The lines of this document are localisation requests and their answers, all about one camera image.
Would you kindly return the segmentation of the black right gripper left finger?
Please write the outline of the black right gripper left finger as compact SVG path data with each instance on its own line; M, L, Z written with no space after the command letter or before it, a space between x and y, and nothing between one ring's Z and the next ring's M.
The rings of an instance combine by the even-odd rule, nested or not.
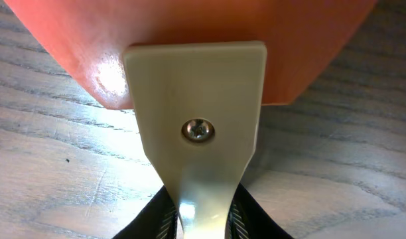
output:
M113 239L176 239L178 213L165 186Z

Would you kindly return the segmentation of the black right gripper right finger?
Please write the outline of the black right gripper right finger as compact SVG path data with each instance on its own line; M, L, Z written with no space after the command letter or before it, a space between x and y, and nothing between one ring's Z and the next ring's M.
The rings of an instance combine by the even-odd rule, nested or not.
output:
M240 183L228 214L228 239L293 239Z

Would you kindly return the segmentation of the orange scraper with wooden handle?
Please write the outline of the orange scraper with wooden handle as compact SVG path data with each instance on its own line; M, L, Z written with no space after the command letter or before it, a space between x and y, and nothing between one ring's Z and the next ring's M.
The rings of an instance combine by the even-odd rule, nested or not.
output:
M228 238L263 105L295 100L373 1L8 0L108 109L134 109L185 238Z

